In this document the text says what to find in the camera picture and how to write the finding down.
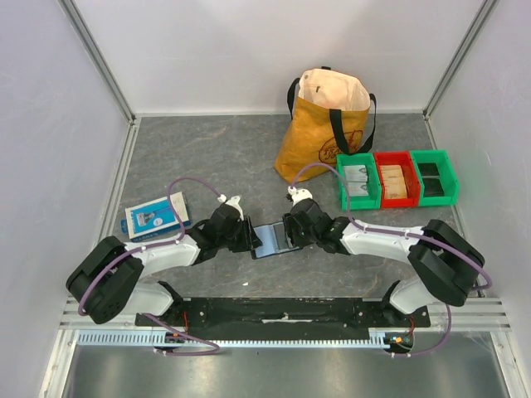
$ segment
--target blue box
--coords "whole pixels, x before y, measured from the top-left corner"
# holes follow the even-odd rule
[[[190,226],[192,222],[188,216],[188,205],[183,193],[174,193],[171,199],[184,226]],[[131,241],[139,242],[176,230],[179,228],[179,223],[173,215],[167,197],[161,197],[125,209],[125,220],[121,221],[120,226]]]

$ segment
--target smartphone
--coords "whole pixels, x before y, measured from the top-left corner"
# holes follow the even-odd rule
[[[251,256],[255,260],[300,249],[300,247],[291,244],[282,221],[265,226],[256,226],[254,230],[262,241],[262,246],[251,252]]]

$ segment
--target red storage bin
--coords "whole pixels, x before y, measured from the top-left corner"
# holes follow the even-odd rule
[[[417,171],[413,164],[412,157],[409,152],[380,152],[374,154],[376,161],[376,169],[382,184],[382,201],[380,208],[390,207],[417,207],[421,196],[421,184],[418,181]],[[406,199],[386,199],[385,186],[383,185],[381,166],[389,166],[397,164],[402,168],[404,180],[406,182],[407,198]]]

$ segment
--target green storage bin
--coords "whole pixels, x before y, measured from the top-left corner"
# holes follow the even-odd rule
[[[421,183],[421,197],[418,206],[455,205],[457,195],[459,194],[459,181],[457,180],[446,151],[410,151],[410,154],[415,164],[418,180]],[[422,181],[422,175],[418,168],[418,165],[422,163],[434,163],[437,165],[444,196],[424,197],[424,182]]]
[[[379,209],[382,198],[382,186],[374,162],[374,156],[371,153],[359,153],[357,155],[338,155],[338,164],[336,166],[341,177],[345,178],[343,166],[364,165],[368,174],[368,196],[367,197],[350,197],[350,210],[368,210]],[[341,208],[347,210],[347,192],[339,181],[339,199]]]

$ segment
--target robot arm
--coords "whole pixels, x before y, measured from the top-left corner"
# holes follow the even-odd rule
[[[417,275],[397,281],[384,297],[384,310],[390,320],[404,318],[435,301],[462,306],[478,277],[478,272],[462,259],[409,234],[435,238],[480,267],[485,263],[483,256],[443,221],[431,220],[427,226],[411,228],[373,226],[361,221],[355,226],[347,217],[331,219],[305,189],[291,188],[289,197],[293,206],[283,220],[294,245],[316,244],[329,253],[377,255],[413,266]]]
[[[66,288],[78,302],[110,261],[131,252],[90,292],[84,310],[95,323],[106,323],[118,313],[161,315],[179,296],[168,284],[138,283],[140,278],[172,267],[200,264],[227,248],[244,252],[261,245],[251,220],[243,215],[240,197],[221,204],[210,219],[198,222],[178,241],[177,237],[149,243],[122,243],[104,238],[72,273]]]
[[[464,260],[416,236],[444,242],[480,267],[485,262],[477,250],[442,221],[432,220],[427,226],[412,228],[372,226],[361,221],[354,225],[347,217],[330,218],[305,189],[291,188],[289,193],[293,206],[283,222],[293,246],[316,244],[332,254],[378,255],[413,266],[417,276],[397,281],[383,298],[382,314],[390,323],[402,321],[435,301],[463,305],[478,276]],[[249,217],[243,215],[239,199],[233,197],[221,204],[210,219],[187,230],[181,241],[174,237],[123,244],[113,236],[103,239],[70,276],[66,287],[78,302],[87,295],[84,310],[95,323],[108,322],[118,313],[162,315],[173,302],[182,299],[168,284],[142,284],[138,283],[140,278],[176,266],[200,264],[221,248],[236,253],[261,245]],[[130,255],[87,294],[103,269],[125,253]]]

